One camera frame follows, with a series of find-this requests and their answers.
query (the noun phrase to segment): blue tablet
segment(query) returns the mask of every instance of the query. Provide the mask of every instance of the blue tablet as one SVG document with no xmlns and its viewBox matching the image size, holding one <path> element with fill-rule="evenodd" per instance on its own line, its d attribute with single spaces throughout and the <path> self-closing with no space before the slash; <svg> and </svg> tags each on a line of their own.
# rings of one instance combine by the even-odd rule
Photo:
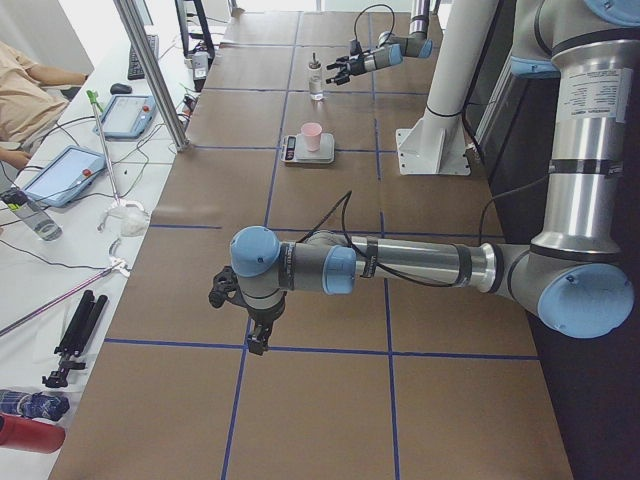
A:
<svg viewBox="0 0 640 480">
<path fill-rule="evenodd" d="M 22 189 L 30 198 L 52 207 L 73 200 L 105 167 L 101 153 L 85 148 L 65 148 Z"/>
<path fill-rule="evenodd" d="M 111 140 L 134 140 L 142 135 L 156 113 L 151 95 L 113 95 L 100 117 L 104 136 Z"/>
</svg>

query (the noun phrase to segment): white scale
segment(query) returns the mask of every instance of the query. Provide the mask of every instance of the white scale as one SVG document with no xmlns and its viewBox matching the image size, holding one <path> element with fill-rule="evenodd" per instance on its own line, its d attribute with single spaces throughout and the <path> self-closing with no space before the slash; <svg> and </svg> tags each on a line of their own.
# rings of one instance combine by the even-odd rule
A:
<svg viewBox="0 0 640 480">
<path fill-rule="evenodd" d="M 320 148 L 307 150 L 304 136 L 287 135 L 282 141 L 282 161 L 287 165 L 328 165 L 333 163 L 335 141 L 330 133 L 320 135 Z"/>
</svg>

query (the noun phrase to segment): white stand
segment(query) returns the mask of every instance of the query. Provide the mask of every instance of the white stand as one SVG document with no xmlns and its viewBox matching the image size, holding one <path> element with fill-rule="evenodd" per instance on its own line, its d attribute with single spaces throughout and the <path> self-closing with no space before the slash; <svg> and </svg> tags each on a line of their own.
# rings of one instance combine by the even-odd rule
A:
<svg viewBox="0 0 640 480">
<path fill-rule="evenodd" d="M 396 131 L 402 175 L 471 173 L 464 157 L 462 121 L 460 115 L 455 114 L 464 107 L 497 5 L 498 0 L 453 2 L 427 99 L 428 107 L 412 129 Z"/>
</svg>

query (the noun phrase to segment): red can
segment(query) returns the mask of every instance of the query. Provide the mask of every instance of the red can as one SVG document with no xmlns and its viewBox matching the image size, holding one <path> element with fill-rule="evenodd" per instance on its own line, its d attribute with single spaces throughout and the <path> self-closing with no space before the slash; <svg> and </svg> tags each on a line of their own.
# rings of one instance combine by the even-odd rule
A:
<svg viewBox="0 0 640 480">
<path fill-rule="evenodd" d="M 0 447 L 52 453 L 64 442 L 64 428 L 15 415 L 0 414 Z"/>
</svg>

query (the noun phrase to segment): clear plastic bottle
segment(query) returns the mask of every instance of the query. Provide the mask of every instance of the clear plastic bottle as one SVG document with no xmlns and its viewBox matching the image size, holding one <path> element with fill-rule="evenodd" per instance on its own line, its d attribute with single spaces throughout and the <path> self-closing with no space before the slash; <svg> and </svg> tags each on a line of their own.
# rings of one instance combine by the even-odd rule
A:
<svg viewBox="0 0 640 480">
<path fill-rule="evenodd" d="M 55 240 L 62 235 L 60 226 L 18 187 L 10 188 L 0 194 L 0 198 L 7 204 L 9 210 L 43 240 Z"/>
<path fill-rule="evenodd" d="M 322 87 L 322 65 L 313 52 L 313 58 L 309 62 L 309 95 L 312 100 L 322 100 L 324 92 Z"/>
</svg>

